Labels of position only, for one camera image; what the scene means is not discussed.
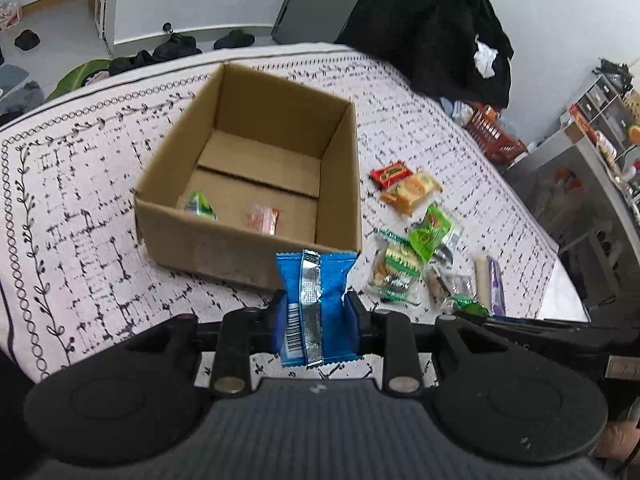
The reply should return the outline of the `person's hand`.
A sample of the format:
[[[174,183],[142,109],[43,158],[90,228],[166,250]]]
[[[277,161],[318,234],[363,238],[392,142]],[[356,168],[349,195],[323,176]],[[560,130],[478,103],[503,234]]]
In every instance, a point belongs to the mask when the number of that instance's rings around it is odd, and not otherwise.
[[[598,441],[594,455],[623,462],[639,442],[637,422],[609,422]]]

